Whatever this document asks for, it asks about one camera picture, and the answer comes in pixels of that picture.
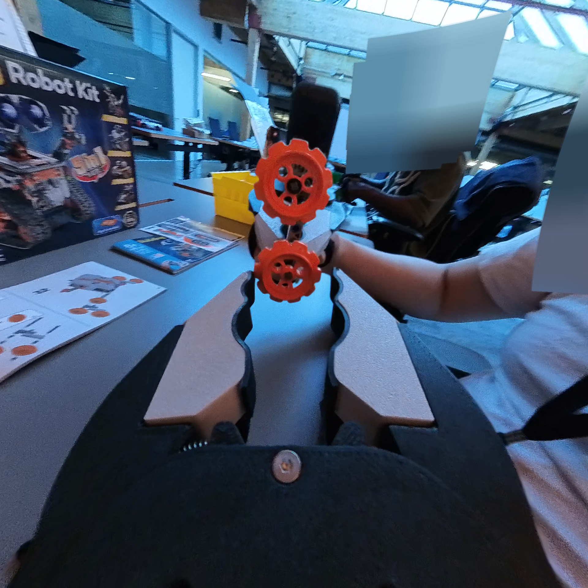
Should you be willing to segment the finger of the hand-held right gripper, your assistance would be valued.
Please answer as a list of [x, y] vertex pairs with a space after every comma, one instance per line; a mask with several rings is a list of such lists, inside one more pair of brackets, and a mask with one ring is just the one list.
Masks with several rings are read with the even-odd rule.
[[288, 227], [283, 225], [278, 218], [269, 217], [262, 208], [252, 208], [254, 224], [249, 231], [249, 252], [253, 258], [257, 258], [264, 249], [271, 249], [278, 240], [287, 237]]
[[309, 252], [321, 257], [334, 231], [341, 225], [341, 209], [317, 210], [315, 217], [309, 222], [298, 222], [301, 230], [300, 241]]

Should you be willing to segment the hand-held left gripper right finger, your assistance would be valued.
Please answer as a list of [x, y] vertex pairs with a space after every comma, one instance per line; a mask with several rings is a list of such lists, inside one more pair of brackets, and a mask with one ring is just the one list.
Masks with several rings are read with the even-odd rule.
[[432, 427], [435, 418], [399, 322], [341, 270], [332, 279], [334, 310], [342, 316], [329, 358], [334, 414], [358, 424], [367, 439], [390, 425]]

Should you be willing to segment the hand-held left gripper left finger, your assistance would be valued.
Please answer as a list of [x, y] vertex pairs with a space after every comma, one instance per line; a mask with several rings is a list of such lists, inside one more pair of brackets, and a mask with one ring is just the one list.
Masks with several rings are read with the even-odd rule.
[[219, 422], [237, 425], [244, 439], [256, 398], [251, 351], [254, 276], [227, 285], [183, 326], [145, 413], [148, 425], [188, 424], [210, 439]]

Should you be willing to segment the grey beam with orange gears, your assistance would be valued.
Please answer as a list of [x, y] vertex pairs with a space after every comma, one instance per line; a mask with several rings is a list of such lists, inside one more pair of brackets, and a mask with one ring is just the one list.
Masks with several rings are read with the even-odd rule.
[[298, 222], [309, 222], [317, 210], [327, 209], [332, 173], [326, 156], [302, 139], [272, 145], [255, 173], [258, 181], [249, 194], [250, 208], [262, 208], [269, 217], [278, 218], [288, 233], [254, 258], [254, 277], [259, 290], [272, 300], [295, 303], [314, 292], [329, 246], [321, 257], [309, 252], [300, 241]]

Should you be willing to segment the person's right forearm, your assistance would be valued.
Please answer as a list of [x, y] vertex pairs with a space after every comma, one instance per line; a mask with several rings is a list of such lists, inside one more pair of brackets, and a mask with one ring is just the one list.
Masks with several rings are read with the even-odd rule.
[[475, 259], [438, 264], [386, 254], [338, 233], [328, 269], [345, 273], [366, 293], [401, 313], [438, 322], [473, 322], [502, 317], [482, 283]]

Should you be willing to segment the grey desk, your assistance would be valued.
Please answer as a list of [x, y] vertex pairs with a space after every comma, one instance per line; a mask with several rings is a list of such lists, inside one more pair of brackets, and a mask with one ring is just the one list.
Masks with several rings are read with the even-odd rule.
[[435, 416], [383, 449], [324, 445], [319, 402], [343, 326], [329, 278], [278, 304], [256, 286], [240, 434], [144, 416], [183, 322], [236, 262], [175, 280], [112, 326], [1, 384], [1, 560], [10, 587], [498, 587], [490, 488], [508, 455], [460, 382], [401, 327]]

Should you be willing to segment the yellow plastic bin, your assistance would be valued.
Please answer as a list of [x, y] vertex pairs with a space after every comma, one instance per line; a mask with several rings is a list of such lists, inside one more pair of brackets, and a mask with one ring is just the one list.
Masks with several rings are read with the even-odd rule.
[[249, 194], [258, 177], [250, 171], [213, 172], [215, 215], [251, 226], [254, 214], [249, 210]]

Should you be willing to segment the blue instruction booklet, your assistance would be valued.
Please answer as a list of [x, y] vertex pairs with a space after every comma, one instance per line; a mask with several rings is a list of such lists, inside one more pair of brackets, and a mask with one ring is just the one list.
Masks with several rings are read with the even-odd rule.
[[230, 250], [236, 244], [228, 242], [222, 247], [202, 248], [165, 237], [147, 236], [116, 242], [111, 250], [170, 275], [177, 275]]

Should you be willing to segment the grey background table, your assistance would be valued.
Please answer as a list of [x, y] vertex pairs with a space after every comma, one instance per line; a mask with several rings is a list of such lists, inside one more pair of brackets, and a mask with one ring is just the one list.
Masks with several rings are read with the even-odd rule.
[[162, 126], [158, 121], [141, 114], [131, 112], [129, 123], [134, 135], [141, 136], [149, 143], [163, 145], [164, 150], [178, 152], [183, 155], [182, 176], [190, 179], [192, 165], [190, 156], [198, 153], [201, 161], [217, 160], [225, 165], [225, 170], [233, 171], [235, 165], [243, 164], [246, 169], [254, 167], [260, 158], [260, 151], [249, 139], [245, 142], [210, 137], [202, 132], [187, 135], [182, 131]]

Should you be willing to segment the open white instruction manual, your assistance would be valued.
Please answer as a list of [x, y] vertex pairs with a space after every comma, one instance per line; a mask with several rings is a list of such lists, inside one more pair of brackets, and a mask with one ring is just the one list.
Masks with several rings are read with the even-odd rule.
[[1, 289], [1, 381], [165, 291], [97, 262]]

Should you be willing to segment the person's white shirt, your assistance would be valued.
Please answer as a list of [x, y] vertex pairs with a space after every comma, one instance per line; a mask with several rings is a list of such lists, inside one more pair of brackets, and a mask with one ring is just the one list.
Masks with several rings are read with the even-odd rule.
[[[498, 432], [587, 375], [587, 295], [532, 291], [540, 229], [479, 255], [483, 286], [507, 318], [522, 318], [496, 366], [462, 380]], [[564, 587], [587, 587], [587, 439], [523, 442], [508, 452], [548, 561]]]

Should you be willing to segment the office chair with blue jacket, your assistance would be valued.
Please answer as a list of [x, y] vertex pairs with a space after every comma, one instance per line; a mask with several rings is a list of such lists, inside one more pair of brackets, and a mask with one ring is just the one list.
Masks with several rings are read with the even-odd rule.
[[476, 255], [505, 225], [533, 208], [544, 177], [535, 156], [477, 173], [460, 188], [426, 259], [449, 263]]

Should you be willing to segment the blue robot kit box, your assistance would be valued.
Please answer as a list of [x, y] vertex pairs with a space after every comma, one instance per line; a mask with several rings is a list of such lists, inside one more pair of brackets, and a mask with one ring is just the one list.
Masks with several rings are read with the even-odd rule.
[[1, 264], [139, 224], [128, 91], [1, 48]]

